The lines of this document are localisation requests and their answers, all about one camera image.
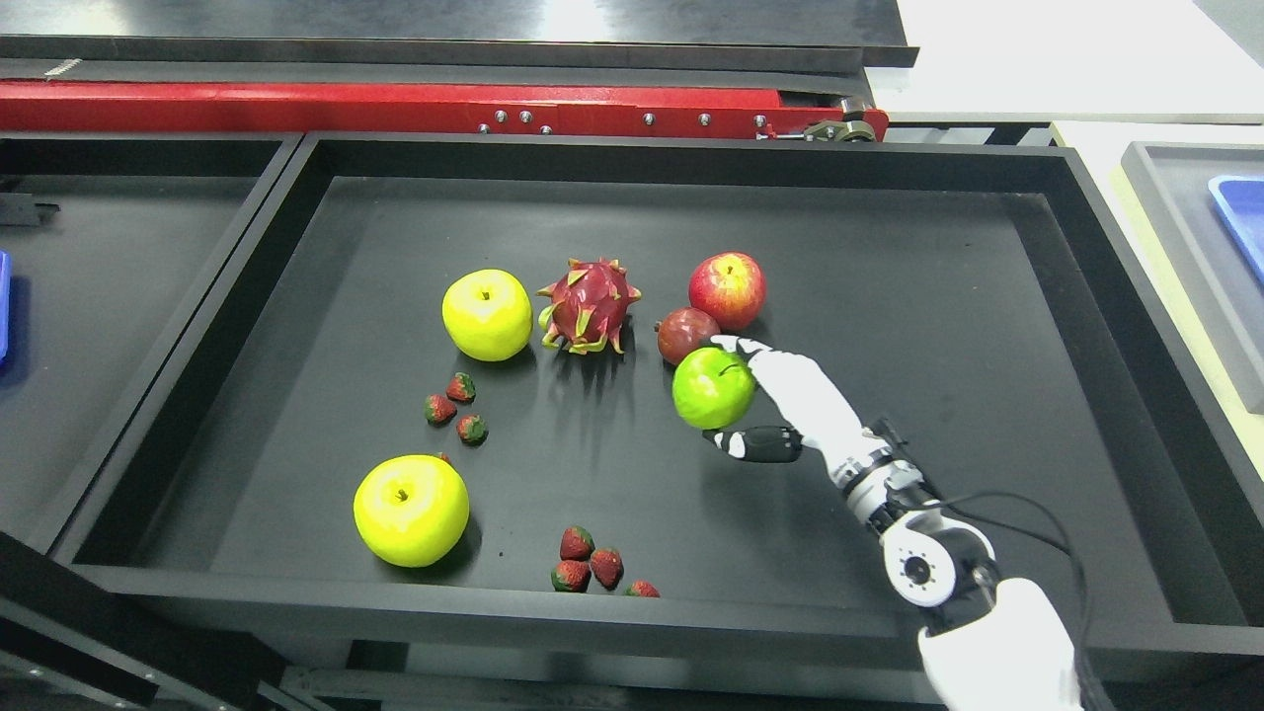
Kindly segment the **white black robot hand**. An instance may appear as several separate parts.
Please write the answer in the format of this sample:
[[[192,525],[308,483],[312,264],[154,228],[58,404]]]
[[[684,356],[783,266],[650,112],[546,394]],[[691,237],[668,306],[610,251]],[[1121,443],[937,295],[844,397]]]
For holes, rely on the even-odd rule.
[[[895,461],[889,443],[862,428],[854,409],[817,361],[744,337],[712,337],[709,343],[744,361],[800,445],[822,454],[828,477],[839,490]]]

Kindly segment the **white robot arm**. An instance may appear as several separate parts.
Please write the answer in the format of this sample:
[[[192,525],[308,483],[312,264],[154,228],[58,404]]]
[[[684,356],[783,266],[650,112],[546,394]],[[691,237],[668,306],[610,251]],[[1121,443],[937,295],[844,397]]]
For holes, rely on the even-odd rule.
[[[1085,708],[1074,644],[1044,590],[1005,577],[988,536],[949,516],[892,442],[861,429],[834,481],[877,536],[892,590],[921,612],[916,650],[947,708]]]

